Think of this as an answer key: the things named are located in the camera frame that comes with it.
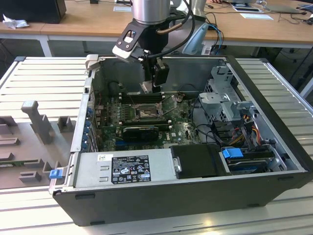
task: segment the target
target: white paper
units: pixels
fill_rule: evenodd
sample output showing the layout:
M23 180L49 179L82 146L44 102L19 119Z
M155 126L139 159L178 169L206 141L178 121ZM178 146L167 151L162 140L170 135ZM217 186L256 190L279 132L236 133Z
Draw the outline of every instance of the white paper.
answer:
M249 14L249 13L240 13L245 19L259 19L259 20L273 20L269 15L264 14Z
M7 18L5 15L3 15L3 21L2 23L4 23L5 26L7 26L8 28L12 28L12 29L16 29L16 28L24 28L24 27L28 27L29 24L27 24L27 22L25 20L13 20L10 18Z
M132 8L130 6L115 6L113 8L113 11L125 11L125 12L131 12Z

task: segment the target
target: power supply label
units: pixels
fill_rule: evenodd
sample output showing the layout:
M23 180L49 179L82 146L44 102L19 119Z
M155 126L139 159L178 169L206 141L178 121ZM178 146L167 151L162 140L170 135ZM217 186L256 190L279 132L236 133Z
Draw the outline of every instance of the power supply label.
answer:
M113 184L151 181L148 155L112 158Z

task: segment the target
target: wooden desk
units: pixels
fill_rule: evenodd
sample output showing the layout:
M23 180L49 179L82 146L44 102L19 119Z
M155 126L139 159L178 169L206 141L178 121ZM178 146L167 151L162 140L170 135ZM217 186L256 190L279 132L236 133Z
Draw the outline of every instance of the wooden desk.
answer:
M291 0L268 0L268 4L289 5L293 8L298 7L301 2ZM206 12L216 12L217 24L224 33L226 42L248 42L248 43L274 43L274 44L301 44L313 46L313 26L306 23L291 24L286 20L278 21L279 13L266 13L274 20L245 19L240 14L224 12L235 12L228 7L218 9L221 4L213 5L215 9L206 8ZM290 14L282 14L282 17L295 22ZM211 22L214 22L212 14L207 15ZM293 17L308 19L307 15L294 15ZM208 32L207 40L216 39L215 32Z
M90 4L88 1L74 2L67 0L67 13L60 24L30 23L30 27L9 29L0 25L0 38L36 39L39 40L45 56L52 56L49 40L69 41L110 41L116 42L126 25L132 20L131 12L114 12L112 2ZM269 3L289 4L296 7L301 2L291 0L268 0ZM287 21L278 22L279 14L268 14L274 20L245 19L231 7L214 9L206 8L207 12L216 12L219 29L224 33L224 44L253 47L297 47L313 46L313 26L305 23L291 24ZM308 15L296 15L308 18ZM289 20L290 15L283 14ZM205 43L211 45L217 38L215 31L208 31Z

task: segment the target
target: black computer case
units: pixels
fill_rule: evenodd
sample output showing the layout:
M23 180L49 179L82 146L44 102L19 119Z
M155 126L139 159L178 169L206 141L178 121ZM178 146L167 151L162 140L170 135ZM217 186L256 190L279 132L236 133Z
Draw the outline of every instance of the black computer case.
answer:
M15 20L60 23L66 12L65 0L1 0L0 13Z

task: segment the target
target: green circuit board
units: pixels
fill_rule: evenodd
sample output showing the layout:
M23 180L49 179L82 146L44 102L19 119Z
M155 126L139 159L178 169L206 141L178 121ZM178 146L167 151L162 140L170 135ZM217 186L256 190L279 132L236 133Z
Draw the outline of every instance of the green circuit board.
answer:
M190 102L188 100L177 102L177 95L168 95L163 100L160 103L149 104L122 104L117 98L109 100L102 112L99 125L100 146L103 147L101 151L160 149L177 144L200 143L191 120L188 118L191 110ZM149 113L137 110L142 107ZM166 124L154 125L160 129L156 141L131 143L124 141L122 132L125 123L136 120L141 124L151 120L159 120Z

